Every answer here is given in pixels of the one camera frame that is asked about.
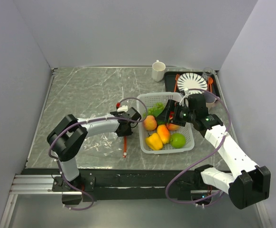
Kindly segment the clear zip bag orange zipper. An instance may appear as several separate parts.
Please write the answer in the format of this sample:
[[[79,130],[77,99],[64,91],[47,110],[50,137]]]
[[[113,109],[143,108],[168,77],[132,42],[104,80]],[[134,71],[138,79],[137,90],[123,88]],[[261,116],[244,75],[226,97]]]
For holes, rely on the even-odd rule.
[[[101,133],[84,140],[83,149],[89,153],[111,156],[115,152],[122,158],[127,156],[127,138],[116,133]]]

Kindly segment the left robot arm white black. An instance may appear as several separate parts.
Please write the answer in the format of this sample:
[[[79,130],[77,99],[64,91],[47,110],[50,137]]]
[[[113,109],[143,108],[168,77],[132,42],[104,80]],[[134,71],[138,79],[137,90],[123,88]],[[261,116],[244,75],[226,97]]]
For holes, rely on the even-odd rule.
[[[118,137],[132,135],[132,123],[142,120],[133,107],[126,112],[114,111],[98,118],[77,119],[72,114],[65,116],[48,135],[49,157],[57,161],[68,190],[83,189],[83,181],[77,167],[76,155],[84,140],[102,133],[116,133]]]

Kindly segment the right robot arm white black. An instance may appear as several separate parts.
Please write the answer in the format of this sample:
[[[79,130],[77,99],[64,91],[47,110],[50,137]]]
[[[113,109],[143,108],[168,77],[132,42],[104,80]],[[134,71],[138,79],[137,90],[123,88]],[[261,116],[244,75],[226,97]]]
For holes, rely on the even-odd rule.
[[[215,114],[210,114],[202,94],[187,97],[187,106],[175,99],[168,100],[161,121],[170,121],[178,126],[187,123],[215,148],[226,162],[230,173],[204,165],[194,170],[193,184],[199,189],[208,185],[227,193],[233,205],[244,209],[269,197],[271,172],[266,166],[258,166],[238,146],[228,133],[229,127]]]

